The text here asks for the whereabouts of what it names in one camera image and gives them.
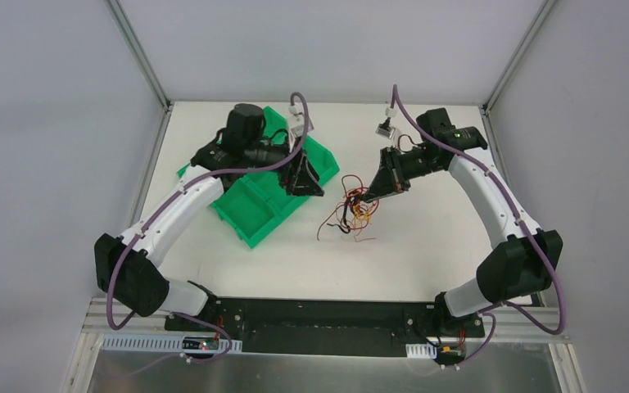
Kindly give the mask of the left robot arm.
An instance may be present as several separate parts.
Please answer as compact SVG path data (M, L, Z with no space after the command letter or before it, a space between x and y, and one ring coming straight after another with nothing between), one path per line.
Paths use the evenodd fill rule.
M197 284L166 278L159 270L169 249L189 224L246 174L273 172L289 196L321 197L319 175L305 140L314 126L305 105L292 104L276 142L265 136L265 109L238 103L226 124L194 154L183 175L155 209L120 235L103 233L93 246L98 287L107 300L147 317L156 311L185 314L198 331L211 329L217 309Z

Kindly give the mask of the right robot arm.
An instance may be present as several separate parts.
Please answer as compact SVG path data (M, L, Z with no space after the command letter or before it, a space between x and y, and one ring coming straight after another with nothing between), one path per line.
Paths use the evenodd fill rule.
M545 231L516 201L487 141L474 127L457 128L445 108L416 119L423 141L409 151L385 147L363 201L372 202L410 189L415 178L446 171L477 211L491 243L491 253L465 284L438 294L432 328L450 336L481 310L549 288L563 240Z

